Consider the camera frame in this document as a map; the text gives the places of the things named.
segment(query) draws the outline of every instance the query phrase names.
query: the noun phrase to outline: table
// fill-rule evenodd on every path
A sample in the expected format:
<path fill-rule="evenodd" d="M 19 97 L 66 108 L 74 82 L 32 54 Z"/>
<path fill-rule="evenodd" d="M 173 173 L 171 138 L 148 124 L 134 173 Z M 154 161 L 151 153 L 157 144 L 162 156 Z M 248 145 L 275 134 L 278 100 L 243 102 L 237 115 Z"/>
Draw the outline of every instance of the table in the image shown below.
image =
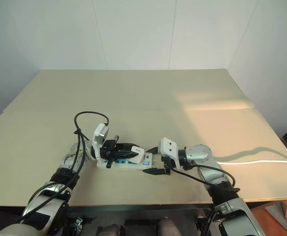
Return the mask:
<path fill-rule="evenodd" d="M 218 70 L 42 70 L 0 116 L 0 206 L 25 206 L 77 141 L 73 117 L 99 111 L 108 138 L 148 149 L 163 137 L 180 148 L 208 145 L 217 161 L 287 160 L 287 149 L 228 72 Z M 103 119 L 79 118 L 91 137 Z M 154 165 L 162 164 L 155 157 Z M 287 199 L 287 164 L 223 165 L 247 202 Z M 197 176 L 196 170 L 190 174 Z M 88 165 L 71 206 L 206 204 L 204 186 L 184 176 L 101 171 Z"/>

